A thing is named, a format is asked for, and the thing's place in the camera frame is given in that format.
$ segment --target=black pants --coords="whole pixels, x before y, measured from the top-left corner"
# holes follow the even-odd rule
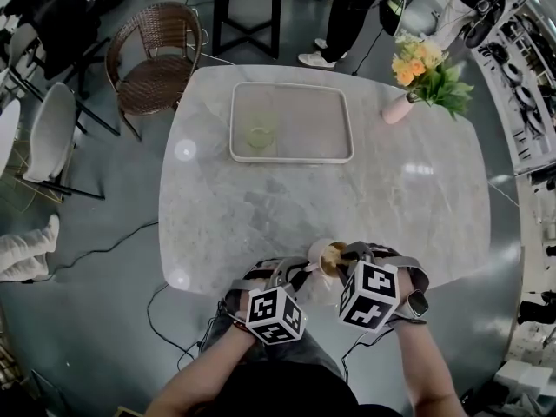
[[[354,46],[375,0],[334,0],[328,19],[327,45],[322,57],[337,62]]]
[[[520,304],[520,316],[518,323],[525,321],[536,321],[542,324],[553,324],[556,322],[556,306],[548,304],[541,306],[540,304],[522,301]]]

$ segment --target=white sneaker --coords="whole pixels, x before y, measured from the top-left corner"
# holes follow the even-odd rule
[[[319,50],[325,50],[326,48],[328,48],[327,41],[323,38],[316,38],[314,40],[314,46],[316,46]],[[340,57],[340,59],[345,59],[347,56],[348,53],[345,52],[344,55]]]
[[[50,215],[49,225],[43,230],[43,233],[50,240],[50,252],[56,250],[56,242],[58,241],[58,234],[60,233],[60,217],[57,214]]]
[[[316,51],[313,54],[300,54],[297,60],[305,66],[319,68],[320,70],[333,70],[336,67],[336,62],[327,62],[324,60],[320,51]]]

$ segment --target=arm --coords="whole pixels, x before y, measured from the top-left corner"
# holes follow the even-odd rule
[[[215,399],[254,343],[253,335],[231,326],[214,346],[169,381],[145,417],[182,417],[193,406]]]
[[[413,292],[406,270],[398,271],[402,298]],[[426,324],[400,321],[394,325],[403,373],[415,417],[465,417],[452,377]]]

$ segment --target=white pants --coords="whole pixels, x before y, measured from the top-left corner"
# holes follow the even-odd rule
[[[436,32],[430,39],[438,44],[442,50],[447,50],[458,37],[462,28],[477,17],[477,11],[470,8],[461,0],[451,0],[440,14],[436,25]]]
[[[46,253],[56,241],[45,231],[0,236],[0,281],[25,281],[47,275]]]

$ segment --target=white tray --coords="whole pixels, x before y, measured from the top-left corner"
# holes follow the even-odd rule
[[[346,163],[354,155],[346,97],[313,85],[238,83],[229,151],[238,162]]]

